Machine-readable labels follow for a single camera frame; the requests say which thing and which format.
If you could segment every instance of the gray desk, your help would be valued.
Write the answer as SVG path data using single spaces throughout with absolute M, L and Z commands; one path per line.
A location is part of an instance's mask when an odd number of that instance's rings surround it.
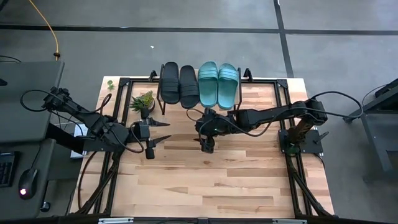
M 7 82 L 0 86 L 0 151 L 17 151 L 16 172 L 11 187 L 0 188 L 0 220 L 35 218 L 47 189 L 49 177 L 55 179 L 60 172 L 49 174 L 54 149 L 59 145 L 53 139 L 45 139 L 50 113 L 25 110 L 19 98 L 26 90 L 50 91 L 58 86 L 63 72 L 63 62 L 0 63 L 0 78 Z M 32 109 L 39 109 L 45 93 L 32 92 L 24 102 Z M 29 169 L 40 148 L 34 164 L 38 169 L 37 190 L 32 199 L 22 200 L 18 193 L 21 174 Z
M 0 220 L 34 218 L 39 214 L 39 208 L 42 205 L 47 187 L 47 177 L 54 147 L 55 140 L 52 139 L 46 139 L 41 143 L 19 143 L 12 146 L 12 150 L 18 152 L 19 159 L 12 186 L 0 188 Z M 7 146 L 1 146 L 0 150 L 6 152 L 7 148 Z M 33 165 L 33 168 L 39 170 L 37 173 L 37 191 L 33 198 L 23 200 L 19 197 L 19 177 L 30 168 L 39 148 L 39 155 Z

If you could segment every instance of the wire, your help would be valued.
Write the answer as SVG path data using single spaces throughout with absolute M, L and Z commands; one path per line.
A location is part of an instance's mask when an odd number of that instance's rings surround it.
M 102 100 L 101 106 L 99 106 L 99 108 L 97 108 L 97 109 L 95 109 L 95 110 L 93 110 L 93 111 L 88 111 L 88 112 L 79 111 L 79 113 L 82 113 L 82 114 L 90 114 L 90 113 L 99 112 L 99 113 L 102 115 L 104 107 L 109 103 L 109 101 L 111 100 L 111 98 L 112 98 L 112 93 L 109 93 L 109 94 L 107 94 L 107 95 L 104 97 L 104 99 Z
M 6 6 L 8 0 L 2 0 L 1 4 L 0 4 L 0 12 L 2 11 L 2 9 L 4 8 L 4 6 Z
M 73 189 L 72 192 L 70 192 L 69 202 L 68 202 L 68 205 L 67 205 L 67 210 L 65 211 L 64 215 L 68 215 L 68 212 L 69 212 L 69 209 L 70 209 L 70 204 L 72 203 L 74 191 L 75 191 L 75 189 Z
M 43 18 L 44 22 L 47 24 L 47 26 L 49 27 L 49 29 L 51 30 L 52 35 L 54 36 L 54 40 L 55 40 L 55 60 L 57 61 L 59 57 L 61 57 L 59 49 L 58 49 L 58 39 L 57 36 L 55 35 L 54 31 L 52 30 L 49 22 L 47 22 L 47 20 L 45 19 L 45 17 L 43 16 L 43 14 L 40 12 L 40 10 L 36 7 L 36 5 L 32 2 L 32 0 L 29 0 L 29 2 L 32 4 L 32 6 L 36 9 L 37 13 L 39 13 L 39 15 Z
M 96 153 L 97 153 L 97 152 L 93 152 L 93 153 L 89 156 L 89 158 L 87 159 L 87 162 L 86 162 L 85 166 L 83 167 L 83 170 L 81 171 L 80 180 L 79 180 L 79 183 L 78 183 L 78 185 L 77 185 L 77 206 L 78 206 L 79 209 L 81 209 L 81 193 L 80 193 L 80 190 L 81 190 L 81 182 L 82 182 L 82 180 L 83 180 L 83 176 L 84 176 L 84 174 L 85 174 L 85 172 L 86 172 L 86 169 L 87 169 L 87 167 L 88 167 L 88 164 L 91 162 L 91 160 L 93 159 L 93 157 L 95 156 Z
M 195 109 L 195 108 L 187 109 L 187 117 L 188 117 L 191 121 L 203 123 L 203 121 L 199 121 L 199 120 L 195 120 L 195 119 L 191 118 L 191 117 L 189 116 L 189 114 L 188 114 L 188 111 L 190 111 L 190 110 L 194 110 L 194 111 L 196 111 L 196 112 L 199 112 L 199 113 L 201 113 L 202 115 L 205 115 L 204 112 L 202 112 L 202 111 L 200 111 L 200 110 L 198 110 L 198 109 Z
M 73 117 L 73 115 L 70 115 L 68 121 L 71 121 L 72 117 Z M 65 124 L 65 127 L 63 127 L 63 130 L 66 130 L 66 129 L 67 129 L 67 126 L 68 126 L 70 123 Z
M 37 150 L 35 159 L 33 160 L 32 165 L 30 165 L 30 168 L 33 168 L 33 165 L 35 164 L 36 159 L 37 159 L 37 156 L 39 155 L 41 149 L 42 149 L 42 148 L 39 146 L 39 150 Z
M 61 117 L 60 117 L 60 114 L 58 113 L 58 111 L 55 111 L 56 113 L 57 113 L 57 116 L 58 116 L 58 125 L 60 126 L 60 128 L 61 128 Z
M 163 223 L 167 223 L 167 222 L 186 222 L 186 223 L 197 224 L 197 222 L 191 222 L 191 221 L 188 221 L 188 220 L 178 220 L 178 219 L 164 220 L 164 221 L 157 222 L 155 224 L 163 224 Z
M 52 93 L 49 93 L 49 92 L 47 92 L 47 91 L 44 91 L 44 90 L 27 90 L 27 91 L 25 91 L 25 92 L 22 94 L 21 98 L 19 99 L 19 103 L 22 105 L 23 108 L 25 108 L 25 109 L 27 109 L 27 110 L 29 110 L 29 111 L 31 111 L 31 112 L 42 112 L 42 111 L 47 110 L 46 108 L 43 108 L 43 109 L 40 109 L 40 110 L 30 109 L 30 108 L 28 108 L 28 107 L 25 105 L 25 103 L 24 103 L 24 96 L 25 96 L 27 93 L 30 93 L 30 92 L 33 92 L 33 91 L 37 91 L 37 92 L 41 92 L 41 93 L 46 93 L 46 94 L 48 94 L 48 95 L 50 95 L 50 96 L 53 96 L 53 97 L 57 98 L 57 99 L 60 100 L 60 101 L 63 101 L 63 99 L 59 98 L 58 96 L 56 96 L 56 95 L 54 95 L 54 94 L 52 94 Z
M 380 89 L 380 88 L 382 88 L 382 87 L 385 87 L 386 85 L 387 85 L 387 84 L 378 86 L 378 87 L 372 89 L 371 91 L 369 91 L 369 92 L 362 98 L 362 106 L 364 106 L 364 103 L 363 103 L 363 102 L 365 101 L 365 98 L 366 98 L 369 94 L 371 94 L 374 90 L 377 90 L 377 89 Z
M 63 119 L 66 119 L 66 120 L 71 121 L 72 123 L 74 123 L 76 126 L 79 127 L 80 132 L 81 132 L 81 135 L 84 136 L 82 128 L 80 127 L 80 125 L 79 125 L 76 121 L 72 121 L 72 120 L 70 120 L 70 119 L 68 119 L 68 118 L 66 118 L 66 117 L 64 117 L 64 116 L 62 116 L 62 115 L 59 115 L 59 114 L 55 114 L 55 115 L 57 115 L 57 116 L 59 116 L 59 117 L 61 117 L 61 118 L 63 118 Z
M 322 157 L 319 156 L 318 153 L 314 153 L 314 156 L 319 158 L 319 160 L 321 161 L 321 163 L 323 165 L 323 168 L 325 168 L 325 162 L 323 161 Z
M 127 149 L 128 151 L 133 152 L 133 153 L 142 153 L 142 152 L 144 152 L 145 147 L 144 147 L 144 145 L 142 145 L 142 143 L 140 142 L 140 140 L 139 140 L 139 139 L 137 138 L 137 136 L 134 134 L 134 131 L 133 131 L 133 129 L 132 129 L 132 126 L 133 126 L 133 125 L 134 125 L 134 123 L 132 123 L 132 124 L 130 125 L 130 131 L 131 131 L 131 134 L 132 134 L 132 136 L 134 137 L 134 139 L 136 139 L 136 141 L 137 141 L 138 144 L 140 145 L 140 147 L 141 147 L 141 150 L 140 150 L 140 151 L 137 151 L 137 150 L 135 150 L 135 149 L 131 149 L 131 148 L 127 147 L 125 144 L 123 144 L 123 142 L 120 141 L 120 139 L 118 138 L 118 136 L 115 134 L 115 132 L 114 132 L 112 129 L 110 129 L 110 131 L 112 132 L 114 138 L 116 138 L 117 142 L 118 142 L 120 145 L 122 145 L 125 149 Z
M 339 92 L 339 91 L 325 91 L 323 93 L 316 94 L 315 96 L 311 97 L 311 99 L 315 99 L 315 97 L 322 96 L 322 95 L 329 94 L 329 93 L 339 94 L 339 95 L 345 96 L 345 97 L 353 100 L 359 106 L 359 108 L 361 110 L 360 114 L 355 115 L 355 116 L 350 116 L 350 115 L 343 115 L 343 114 L 337 114 L 337 113 L 332 113 L 332 112 L 326 112 L 326 111 L 322 111 L 322 110 L 311 109 L 311 108 L 309 108 L 307 110 L 315 111 L 315 112 L 319 112 L 319 113 L 330 114 L 330 115 L 339 116 L 339 117 L 343 117 L 343 118 L 351 118 L 351 119 L 360 118 L 362 116 L 363 108 L 361 106 L 361 103 L 358 100 L 356 100 L 355 98 L 353 98 L 352 96 L 349 96 L 349 95 L 347 95 L 345 93 L 342 93 L 342 92 Z
M 318 97 L 318 96 L 322 96 L 322 95 L 325 95 L 325 94 L 329 94 L 329 93 L 336 93 L 336 94 L 339 94 L 339 95 L 343 95 L 343 96 L 345 96 L 345 97 L 347 97 L 347 98 L 353 100 L 353 101 L 359 106 L 359 108 L 360 108 L 360 110 L 361 110 L 360 114 L 355 115 L 355 116 L 350 116 L 350 115 L 343 115 L 343 114 L 338 114 L 338 113 L 332 113 L 332 112 L 317 110 L 317 109 L 313 109 L 313 108 L 306 108 L 306 107 L 289 108 L 289 109 L 286 109 L 286 110 L 281 111 L 279 114 L 277 114 L 276 116 L 274 116 L 274 117 L 268 122 L 268 125 L 266 126 L 266 128 L 264 128 L 264 130 L 262 130 L 259 134 L 251 134 L 251 133 L 248 133 L 247 131 L 242 130 L 242 129 L 241 129 L 240 127 L 238 127 L 236 124 L 232 123 L 232 122 L 231 122 L 229 119 L 227 119 L 227 118 L 219 117 L 218 119 L 222 119 L 222 120 L 228 122 L 230 125 L 234 126 L 237 130 L 241 131 L 243 134 L 246 134 L 246 135 L 251 136 L 251 137 L 259 137 L 259 136 L 263 135 L 263 134 L 268 130 L 268 128 L 269 128 L 269 126 L 271 125 L 271 123 L 273 123 L 274 121 L 276 121 L 276 119 L 277 119 L 282 113 L 285 113 L 286 111 L 292 111 L 292 110 L 307 110 L 307 111 L 315 111 L 315 112 L 318 112 L 318 113 L 330 114 L 330 115 L 333 115 L 333 116 L 340 116 L 340 117 L 343 117 L 343 118 L 353 118 L 353 119 L 356 119 L 356 118 L 359 118 L 359 117 L 362 116 L 362 114 L 363 114 L 363 108 L 362 108 L 362 106 L 361 106 L 361 103 L 360 103 L 358 100 L 356 100 L 355 98 L 353 98 L 352 96 L 349 96 L 349 95 L 347 95 L 347 94 L 345 94 L 345 93 L 338 92 L 338 91 L 326 91 L 326 92 L 322 92 L 322 93 L 316 94 L 315 96 L 312 97 L 312 99 L 314 99 L 315 97 Z M 201 135 L 201 129 L 202 129 L 202 127 L 204 127 L 204 125 L 208 124 L 210 121 L 213 121 L 213 119 L 212 119 L 212 120 L 209 120 L 209 121 L 207 121 L 207 122 L 205 122 L 205 123 L 199 128 L 198 134 L 199 134 L 199 140 L 200 140 L 201 143 L 203 143 L 203 141 L 201 140 L 201 137 L 200 137 L 200 135 Z
M 14 57 L 10 57 L 10 56 L 5 56 L 5 55 L 0 55 L 0 57 L 13 59 L 13 60 L 16 60 L 17 62 L 21 63 L 21 60 L 19 60 L 18 58 L 14 58 Z

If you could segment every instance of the yellow cable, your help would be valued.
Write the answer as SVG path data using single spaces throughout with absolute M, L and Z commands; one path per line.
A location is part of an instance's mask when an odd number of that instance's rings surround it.
M 58 39 L 57 36 L 55 35 L 54 31 L 52 30 L 49 22 L 47 22 L 47 20 L 45 19 L 45 17 L 43 16 L 43 14 L 40 12 L 40 10 L 35 6 L 35 4 L 32 2 L 32 0 L 29 0 L 29 2 L 32 4 L 32 6 L 36 9 L 36 11 L 39 13 L 39 15 L 43 18 L 44 22 L 47 24 L 47 26 L 50 28 L 52 35 L 54 36 L 55 39 L 55 54 L 59 55 L 59 51 L 58 51 Z

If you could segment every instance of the metal shoe rack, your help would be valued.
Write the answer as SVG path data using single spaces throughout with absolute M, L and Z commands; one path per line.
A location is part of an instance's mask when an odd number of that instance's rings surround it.
M 165 101 L 162 101 L 161 96 L 160 96 L 160 92 L 161 92 L 160 84 L 162 83 L 163 72 L 164 72 L 164 64 L 162 64 L 162 66 L 160 68 L 159 84 L 157 86 L 157 94 L 156 94 L 156 100 L 159 103 L 159 107 L 160 107 L 160 110 L 162 111 L 162 115 L 164 115 L 166 112 L 166 104 L 167 104 Z M 238 110 L 242 104 L 242 76 L 241 76 L 241 68 L 240 67 L 238 68 L 238 75 L 239 75 L 239 86 L 238 86 L 239 102 L 234 104 L 234 110 Z M 157 74 L 156 74 L 156 71 L 153 70 L 150 73 L 150 77 L 152 77 L 150 79 L 152 80 L 153 77 L 155 77 L 155 76 L 157 76 Z M 252 77 L 250 69 L 247 68 L 244 71 L 243 77 L 248 77 L 248 76 Z

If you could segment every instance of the black cable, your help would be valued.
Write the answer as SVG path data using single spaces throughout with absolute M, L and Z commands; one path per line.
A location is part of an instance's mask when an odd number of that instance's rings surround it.
M 70 115 L 68 121 L 71 121 L 72 117 L 73 117 L 73 115 Z M 63 130 L 66 130 L 66 129 L 67 129 L 67 126 L 68 126 L 68 124 L 66 124 L 65 127 L 63 127 Z
M 104 100 L 102 101 L 101 106 L 100 106 L 99 108 L 97 108 L 97 109 L 95 109 L 95 110 L 93 110 L 93 111 L 88 111 L 88 112 L 79 111 L 79 113 L 82 113 L 82 114 L 90 114 L 90 113 L 99 112 L 99 113 L 102 115 L 103 108 L 109 103 L 109 101 L 111 100 L 111 97 L 112 97 L 112 93 L 109 93 L 109 94 L 107 94 L 107 95 L 104 97 Z
M 0 4 L 0 12 L 2 11 L 2 9 L 4 8 L 4 6 L 6 6 L 8 0 L 2 0 L 1 4 Z
M 205 142 L 201 139 L 201 129 L 208 123 L 214 121 L 215 119 L 211 119 L 206 121 L 203 125 L 200 126 L 199 131 L 198 131 L 198 136 L 199 136 L 199 141 L 201 143 L 202 146 L 205 146 L 207 148 L 207 145 L 205 144 Z
M 55 111 L 56 113 L 57 113 L 57 116 L 58 116 L 58 125 L 60 126 L 60 128 L 61 128 L 61 117 L 60 117 L 60 114 L 58 113 L 58 111 Z
M 322 157 L 318 155 L 318 153 L 314 153 L 314 156 L 318 157 L 319 160 L 321 161 L 323 168 L 325 168 L 325 162 L 323 161 Z
M 79 179 L 79 183 L 78 183 L 78 185 L 77 185 L 77 206 L 78 206 L 79 209 L 81 209 L 81 193 L 80 193 L 80 190 L 81 190 L 81 182 L 82 182 L 82 180 L 83 180 L 83 176 L 84 176 L 84 174 L 85 174 L 85 172 L 86 172 L 86 169 L 87 169 L 87 167 L 88 167 L 88 164 L 89 164 L 90 161 L 93 159 L 93 157 L 95 156 L 96 153 L 97 153 L 97 152 L 93 152 L 93 153 L 89 156 L 89 158 L 87 159 L 87 162 L 86 162 L 85 166 L 83 167 L 83 170 L 81 171 L 81 176 L 80 176 L 80 179 Z
M 191 222 L 191 221 L 188 221 L 188 220 L 178 220 L 178 219 L 164 220 L 164 221 L 157 222 L 155 224 L 163 224 L 163 223 L 167 223 L 167 222 L 186 222 L 186 223 L 197 224 L 197 222 Z
M 30 92 L 33 92 L 33 91 L 37 91 L 37 92 L 41 92 L 41 93 L 46 93 L 46 94 L 48 94 L 48 95 L 50 95 L 50 96 L 53 96 L 53 97 L 57 98 L 57 99 L 60 100 L 60 101 L 63 101 L 63 99 L 59 98 L 58 96 L 56 96 L 56 95 L 54 95 L 54 94 L 52 94 L 52 93 L 49 93 L 49 92 L 47 92 L 47 91 L 44 91 L 44 90 L 27 90 L 27 91 L 25 91 L 25 92 L 21 95 L 21 98 L 19 99 L 19 103 L 22 105 L 23 108 L 25 108 L 25 109 L 27 109 L 27 110 L 29 110 L 29 111 L 31 111 L 31 112 L 42 112 L 42 111 L 47 110 L 46 108 L 40 109 L 40 110 L 30 109 L 30 108 L 28 108 L 28 107 L 25 105 L 25 103 L 24 103 L 24 96 L 25 96 L 27 93 L 30 93 Z
M 324 94 L 329 94 L 329 93 L 336 93 L 336 94 L 339 94 L 339 95 L 343 95 L 343 96 L 345 96 L 345 97 L 347 97 L 347 98 L 353 100 L 353 101 L 359 106 L 359 108 L 360 108 L 360 110 L 361 110 L 360 114 L 355 115 L 355 116 L 349 116 L 349 115 L 343 115 L 343 114 L 337 114 L 337 113 L 333 113 L 333 112 L 327 112 L 327 111 L 317 110 L 317 109 L 313 109 L 313 108 L 295 107 L 295 108 L 290 108 L 290 109 L 283 110 L 282 112 L 280 112 L 279 114 L 277 114 L 276 116 L 274 116 L 274 118 L 268 123 L 268 125 L 266 126 L 266 128 L 265 128 L 264 130 L 262 130 L 259 134 L 250 134 L 250 133 L 248 133 L 247 131 L 242 130 L 242 129 L 241 129 L 240 127 L 238 127 L 236 124 L 232 123 L 228 118 L 220 117 L 219 119 L 222 119 L 222 120 L 228 122 L 230 125 L 234 126 L 237 130 L 241 131 L 243 134 L 246 134 L 246 135 L 251 136 L 251 137 L 259 137 L 259 136 L 263 135 L 263 134 L 268 130 L 268 128 L 269 128 L 269 126 L 271 125 L 271 123 L 273 123 L 274 121 L 276 121 L 276 119 L 277 119 L 282 113 L 285 113 L 286 111 L 292 111 L 292 110 L 307 110 L 307 111 L 315 111 L 315 112 L 318 112 L 318 113 L 330 114 L 330 115 L 334 115 L 334 116 L 340 116 L 340 117 L 343 117 L 343 118 L 353 118 L 353 119 L 356 119 L 356 118 L 359 118 L 359 117 L 362 116 L 362 114 L 363 114 L 363 108 L 362 108 L 362 106 L 361 106 L 361 103 L 360 103 L 358 100 L 356 100 L 355 98 L 353 98 L 352 96 L 349 96 L 349 95 L 347 95 L 347 94 L 345 94 L 345 93 L 341 93 L 341 92 L 338 92 L 338 91 L 326 91 L 326 92 L 323 92 L 323 93 L 316 94 L 316 95 L 313 96 L 312 98 L 314 99 L 315 97 L 318 97 L 318 96 L 321 96 L 321 95 L 324 95 Z M 200 127 L 199 132 L 198 132 L 199 137 L 200 137 L 200 133 L 201 133 L 202 127 L 203 127 L 204 125 L 208 124 L 210 121 L 205 122 L 205 123 Z
M 66 117 L 64 117 L 62 115 L 59 115 L 59 114 L 55 114 L 55 115 L 57 115 L 57 116 L 59 116 L 59 117 L 61 117 L 63 119 L 66 119 L 66 120 L 74 123 L 75 125 L 77 125 L 79 127 L 79 129 L 80 129 L 81 135 L 84 136 L 82 128 L 80 127 L 80 125 L 76 121 L 72 121 L 72 120 L 70 120 L 70 119 L 68 119 L 68 118 L 66 118 Z
M 132 129 L 133 124 L 134 124 L 134 123 L 132 123 L 132 124 L 130 125 L 130 131 L 131 131 L 131 134 L 132 134 L 132 136 L 134 137 L 134 139 L 135 139 L 135 140 L 138 142 L 138 144 L 140 145 L 140 147 L 141 147 L 141 150 L 140 150 L 140 151 L 137 151 L 137 150 L 135 150 L 135 149 L 131 149 L 131 148 L 127 147 L 125 144 L 123 144 L 123 142 L 120 141 L 120 139 L 117 137 L 117 135 L 115 134 L 115 132 L 114 132 L 112 129 L 110 129 L 110 131 L 112 132 L 113 136 L 116 138 L 117 142 L 118 142 L 120 145 L 122 145 L 125 149 L 127 149 L 128 151 L 133 152 L 133 153 L 142 153 L 142 152 L 144 152 L 145 147 L 144 147 L 144 145 L 142 145 L 142 143 L 140 142 L 140 140 L 139 140 L 139 139 L 137 138 L 137 136 L 134 134 L 134 131 L 133 131 L 133 129 Z
M 35 164 L 36 159 L 37 159 L 37 156 L 39 156 L 39 153 L 40 153 L 40 150 L 41 150 L 41 149 L 42 149 L 42 148 L 39 146 L 39 150 L 37 150 L 35 159 L 33 160 L 32 165 L 30 165 L 30 168 L 33 168 L 33 165 Z
M 14 58 L 14 57 L 10 57 L 10 56 L 5 56 L 5 55 L 0 55 L 0 57 L 13 59 L 13 60 L 16 60 L 17 62 L 21 63 L 21 60 L 19 60 L 18 58 Z
M 72 203 L 74 191 L 75 191 L 75 189 L 73 189 L 72 192 L 70 192 L 69 202 L 68 202 L 68 205 L 67 205 L 67 210 L 65 211 L 64 215 L 68 215 L 68 212 L 69 212 L 69 209 L 70 209 L 70 204 Z
M 194 111 L 196 111 L 196 112 L 199 112 L 199 113 L 201 113 L 202 115 L 205 115 L 204 112 L 202 112 L 202 111 L 200 111 L 200 110 L 198 110 L 198 109 L 195 109 L 195 108 L 187 109 L 187 117 L 188 117 L 191 121 L 203 123 L 203 121 L 199 121 L 199 120 L 195 120 L 195 119 L 191 118 L 191 117 L 189 116 L 189 114 L 188 114 L 188 111 L 190 111 L 190 110 L 194 110 Z
M 363 103 L 363 102 L 365 101 L 365 98 L 366 98 L 369 94 L 371 94 L 374 90 L 377 90 L 377 89 L 379 89 L 379 88 L 385 87 L 386 85 L 387 85 L 387 84 L 378 86 L 378 87 L 372 89 L 371 91 L 369 91 L 369 92 L 362 98 L 362 106 L 364 106 L 364 103 Z
M 322 92 L 322 93 L 318 93 L 318 94 L 316 94 L 315 96 L 311 97 L 311 99 L 315 99 L 315 98 L 318 97 L 318 96 L 322 96 L 322 95 L 329 94 L 329 93 L 339 94 L 339 95 L 345 96 L 345 97 L 347 97 L 347 98 L 353 100 L 353 101 L 359 106 L 359 108 L 360 108 L 360 110 L 361 110 L 360 114 L 355 115 L 355 116 L 350 116 L 350 115 L 336 114 L 336 113 L 332 113 L 332 112 L 326 112 L 326 111 L 311 109 L 311 108 L 309 108 L 309 109 L 307 109 L 307 110 L 309 110 L 309 111 L 315 111 L 315 112 L 319 112 L 319 113 L 330 114 L 330 115 L 334 115 L 334 116 L 340 116 L 340 117 L 343 117 L 343 118 L 351 118 L 351 119 L 360 118 L 360 117 L 362 116 L 362 114 L 363 114 L 363 108 L 362 108 L 361 103 L 360 103 L 358 100 L 356 100 L 355 98 L 353 98 L 352 96 L 349 96 L 349 95 L 347 95 L 347 94 L 345 94 L 345 93 L 342 93 L 342 92 L 339 92 L 339 91 L 324 91 L 324 92 Z

